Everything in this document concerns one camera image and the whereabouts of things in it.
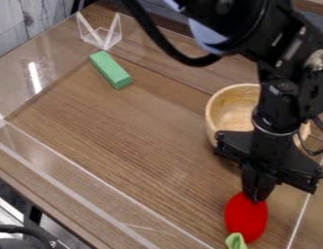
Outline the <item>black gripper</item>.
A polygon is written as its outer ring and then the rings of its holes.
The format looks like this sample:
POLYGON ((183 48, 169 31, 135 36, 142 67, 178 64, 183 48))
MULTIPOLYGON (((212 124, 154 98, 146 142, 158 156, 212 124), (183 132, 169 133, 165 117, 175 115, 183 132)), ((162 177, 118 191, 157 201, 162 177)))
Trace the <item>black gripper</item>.
POLYGON ((323 166, 301 152, 290 135, 220 130, 214 138, 213 151, 240 164, 242 190, 256 202, 265 201, 281 184, 316 192, 323 166))

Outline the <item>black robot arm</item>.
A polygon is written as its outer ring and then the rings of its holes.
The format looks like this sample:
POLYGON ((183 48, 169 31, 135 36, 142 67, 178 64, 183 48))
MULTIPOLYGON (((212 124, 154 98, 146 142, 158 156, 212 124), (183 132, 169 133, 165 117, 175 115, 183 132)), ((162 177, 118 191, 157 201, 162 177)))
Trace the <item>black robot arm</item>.
POLYGON ((266 200, 282 183, 313 193, 323 168, 294 141, 323 113, 323 31, 292 0, 163 0, 189 19, 195 40, 218 56, 238 54, 257 66, 253 130, 221 129, 214 151, 242 167, 242 191, 266 200))

